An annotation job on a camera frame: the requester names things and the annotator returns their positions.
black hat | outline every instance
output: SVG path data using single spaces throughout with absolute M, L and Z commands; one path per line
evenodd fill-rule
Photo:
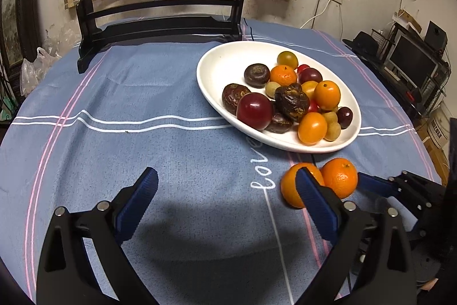
M 376 53 L 378 53 L 378 42 L 371 35 L 362 31 L 357 34 L 353 41 L 343 39 L 343 43 L 355 54 L 362 55 L 363 57 L 376 58 Z

blue gripper pad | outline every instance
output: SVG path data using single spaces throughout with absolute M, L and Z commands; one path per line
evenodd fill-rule
M 131 186 L 136 189 L 116 218 L 114 237 L 118 244 L 132 238 L 158 187 L 159 177 L 153 168 L 147 168 Z
M 367 190 L 385 198 L 397 197 L 399 194 L 398 187 L 389 180 L 361 172 L 358 173 L 358 176 L 358 189 Z
M 296 173 L 295 187 L 321 237 L 335 245 L 338 240 L 338 217 L 319 190 L 325 186 L 320 186 L 310 172 L 302 168 Z

orange fruit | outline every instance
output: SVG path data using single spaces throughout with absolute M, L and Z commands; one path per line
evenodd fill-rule
M 331 188 L 340 199 L 349 197 L 357 187 L 357 170 L 347 159 L 329 160 L 320 171 L 325 186 Z
M 296 73 L 287 65 L 276 65 L 270 71 L 270 82 L 279 83 L 281 86 L 290 86 L 296 83 Z
M 322 110 L 332 110 L 340 103 L 340 88 L 331 80 L 323 80 L 314 89 L 314 99 Z
M 319 168 L 312 163 L 297 163 L 287 171 L 281 179 L 281 193 L 287 203 L 295 208 L 304 208 L 305 205 L 298 195 L 295 187 L 295 175 L 300 168 L 306 167 L 308 171 L 314 176 L 316 181 L 324 186 L 324 178 L 322 177 Z
M 321 113 L 306 114 L 298 125 L 298 138 L 306 146 L 316 145 L 327 133 L 327 121 Z
M 309 80 L 308 82 L 302 84 L 302 91 L 306 93 L 310 100 L 314 99 L 314 90 L 317 85 L 318 83 L 313 80 Z

white oval plate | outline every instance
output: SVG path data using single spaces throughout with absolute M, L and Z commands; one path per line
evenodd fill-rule
M 335 141 L 321 140 L 314 146 L 305 146 L 298 139 L 296 125 L 286 133 L 257 131 L 236 116 L 230 114 L 222 104 L 222 91 L 227 84 L 238 83 L 247 86 L 252 92 L 265 95 L 265 89 L 253 88 L 244 81 L 244 70 L 251 64 L 262 63 L 272 69 L 277 65 L 276 59 L 282 51 L 292 51 L 298 58 L 299 65 L 307 64 L 316 68 L 324 80 L 334 81 L 341 91 L 338 106 L 347 106 L 354 114 L 352 123 Z M 203 55 L 197 65 L 197 82 L 205 99 L 230 124 L 262 143 L 297 153 L 331 153 L 348 146 L 357 137 L 362 124 L 362 116 L 357 100 L 344 82 L 330 69 L 303 53 L 280 45 L 264 42 L 238 41 L 225 43 L 212 48 Z

pink stripe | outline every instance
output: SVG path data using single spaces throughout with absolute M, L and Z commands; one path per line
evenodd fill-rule
M 308 231 L 308 235 L 310 235 L 309 238 L 311 240 L 312 252 L 314 253 L 314 257 L 316 258 L 317 266 L 320 269 L 320 267 L 322 265 L 320 263 L 319 254 L 317 252 L 316 241 L 314 240 L 314 235 L 312 234 L 311 221 L 309 220 L 308 211 L 306 210 L 306 208 L 303 208 L 302 211 L 303 211 L 303 217 L 305 218 L 306 230 Z
M 60 114 L 60 117 L 59 119 L 57 120 L 56 122 L 56 125 L 54 126 L 54 129 L 53 131 L 51 132 L 51 135 L 49 136 L 49 139 L 47 141 L 47 144 L 44 148 L 44 151 L 43 151 L 43 154 L 41 156 L 41 159 L 40 159 L 40 163 L 39 163 L 39 166 L 38 166 L 38 170 L 37 170 L 37 175 L 35 177 L 35 181 L 33 183 L 33 188 L 32 188 L 32 192 L 31 192 L 31 196 L 30 196 L 30 201 L 29 201 L 29 206 L 28 206 L 28 210 L 27 210 L 27 219 L 26 219 L 26 231 L 25 231 L 25 239 L 24 239 L 24 260 L 25 260 L 25 269 L 26 269 L 26 279 L 27 279 L 27 289 L 28 289 L 28 293 L 29 293 L 29 297 L 30 299 L 32 298 L 32 294 L 31 294 L 31 287 L 30 287 L 30 279 L 29 279 L 29 275 L 28 275 L 28 260 L 27 260 L 27 238 L 28 238 L 28 225 L 29 225 L 29 219 L 30 219 L 30 210 L 31 210 L 31 205 L 33 203 L 33 197 L 35 195 L 35 187 L 37 185 L 37 181 L 38 181 L 38 175 L 40 173 L 40 170 L 41 170 L 41 166 L 43 164 L 43 160 L 44 160 L 44 156 L 47 152 L 47 148 L 49 147 L 49 144 L 51 143 L 51 139 L 54 135 L 54 132 L 56 130 L 56 128 L 58 127 L 58 124 L 60 122 L 60 119 L 64 119 L 63 118 L 63 115 L 65 114 L 65 111 L 67 110 L 68 106 L 70 105 L 71 101 L 73 100 L 73 98 L 76 96 L 79 88 L 84 84 L 84 82 L 87 80 L 89 74 L 95 69 L 96 65 L 93 66 L 93 68 L 86 74 L 86 76 L 84 77 L 84 79 L 81 81 L 81 83 L 79 84 L 79 86 L 76 88 L 75 92 L 73 93 L 73 96 L 70 98 L 70 100 L 68 101 L 67 105 L 65 106 L 65 108 L 63 109 L 62 113 Z
M 299 162 L 302 162 L 302 158 L 301 158 L 299 153 L 297 153 L 296 157 L 298 158 Z M 307 229 L 309 229 L 309 231 L 311 232 L 311 235 L 312 235 L 311 222 L 309 220 L 309 214 L 308 214 L 308 211 L 306 210 L 306 208 L 303 208 L 303 216 L 305 217 L 306 227 L 307 227 Z M 317 265 L 318 265 L 318 267 L 320 269 L 321 263 L 320 263 L 320 259 L 319 259 L 318 253 L 317 253 L 316 244 L 314 243 L 314 236 L 312 236 L 312 244 L 314 244 L 313 252 L 314 252 L 314 255 L 316 257 Z M 325 257 L 327 257 L 328 253 L 330 252 L 328 250 L 327 241 L 325 239 L 322 239 L 322 244 L 324 246 L 324 251 L 325 251 L 325 255 L 326 255 Z M 341 297 L 341 294 L 340 294 L 340 292 L 338 292 L 336 298 L 339 299 L 340 297 Z
M 287 155 L 289 156 L 289 163 L 290 163 L 290 166 L 292 167 L 295 164 L 294 161 L 292 160 L 292 155 L 290 154 L 290 152 L 287 152 Z M 316 259 L 317 266 L 320 269 L 321 263 L 320 263 L 319 255 L 317 253 L 316 242 L 314 241 L 314 235 L 312 234 L 311 223 L 309 221 L 309 216 L 308 216 L 308 212 L 306 211 L 306 208 L 303 208 L 303 216 L 305 218 L 306 230 L 308 232 L 309 241 L 311 242 L 312 252 L 314 253 L 314 257 Z
M 247 41 L 248 39 L 246 38 L 246 26 L 243 24 L 243 21 L 241 21 L 241 40 L 242 41 Z
M 321 35 L 331 46 L 333 46 L 333 48 L 338 51 L 339 53 L 344 53 L 339 47 L 337 47 L 330 38 L 328 38 L 324 33 L 316 30 L 316 32 Z M 357 70 L 362 74 L 362 76 L 365 78 L 365 80 L 369 83 L 369 85 L 371 87 L 373 87 L 373 89 L 379 93 L 379 95 L 384 99 L 385 103 L 387 104 L 387 106 L 392 109 L 392 111 L 396 114 L 397 118 L 400 120 L 400 122 L 402 124 L 406 124 L 406 122 L 404 121 L 404 118 L 402 117 L 401 113 L 397 110 L 397 108 L 392 104 L 392 102 L 389 100 L 389 98 L 385 95 L 385 93 L 383 93 L 383 91 L 370 79 L 370 77 L 364 72 L 364 70 L 358 66 L 353 60 L 349 59 L 348 57 L 346 57 L 356 68 Z M 430 165 L 428 164 L 428 162 L 426 161 L 426 158 L 424 156 L 424 152 L 420 149 L 419 145 L 417 144 L 417 141 L 416 139 L 414 138 L 414 134 L 411 133 L 411 131 L 408 131 L 408 133 L 410 134 L 411 136 L 411 139 L 413 140 L 413 143 L 419 153 L 419 156 L 421 157 L 425 167 L 426 167 L 426 170 L 427 170 L 427 174 L 429 176 L 429 178 L 431 180 L 434 180 L 433 179 L 433 172 L 431 171 L 431 168 L 430 168 Z
M 84 90 L 87 87 L 87 85 L 89 84 L 89 82 L 92 80 L 92 77 L 97 72 L 98 68 L 100 67 L 101 62 L 103 61 L 103 59 L 104 59 L 105 55 L 108 53 L 108 51 L 109 51 L 109 49 L 104 53 L 104 55 L 101 57 L 100 61 L 94 65 L 95 70 L 91 73 L 89 79 L 85 82 L 84 87 L 79 91 L 78 96 L 76 97 L 75 101 L 73 102 L 72 106 L 70 107 L 70 110 L 67 112 L 67 116 L 65 117 L 65 120 L 62 122 L 62 125 L 59 128 L 59 131 L 57 132 L 56 137 L 54 138 L 54 141 L 51 145 L 49 153 L 47 154 L 47 158 L 46 158 L 46 161 L 43 166 L 43 170 L 42 170 L 42 173 L 40 176 L 40 182 L 38 183 L 37 196 L 35 198 L 35 207 L 33 209 L 33 219 L 32 219 L 32 223 L 31 223 L 31 259 L 30 259 L 30 261 L 31 261 L 31 273 L 33 276 L 33 284 L 35 286 L 35 290 L 37 289 L 37 282 L 35 279 L 35 267 L 34 267 L 35 260 L 34 260 L 34 251 L 33 251 L 33 242 L 34 242 L 34 237 L 35 237 L 35 217 L 37 215 L 37 205 L 38 205 L 38 197 L 40 196 L 41 182 L 43 180 L 44 172 L 46 171 L 47 162 L 49 161 L 49 158 L 51 157 L 51 153 L 53 152 L 54 145 L 55 145 L 57 139 L 59 138 L 60 132 L 63 129 L 63 125 L 67 122 L 67 119 L 70 116 L 73 108 L 75 107 L 76 103 L 78 102 L 79 98 L 81 97 L 82 93 L 84 92 Z
M 322 243 L 323 243 L 323 245 L 324 245 L 325 254 L 328 256 L 328 254 L 329 254 L 329 252 L 330 252 L 330 251 L 328 250 L 328 243 L 327 243 L 327 241 L 326 241 L 325 239 L 322 239 Z

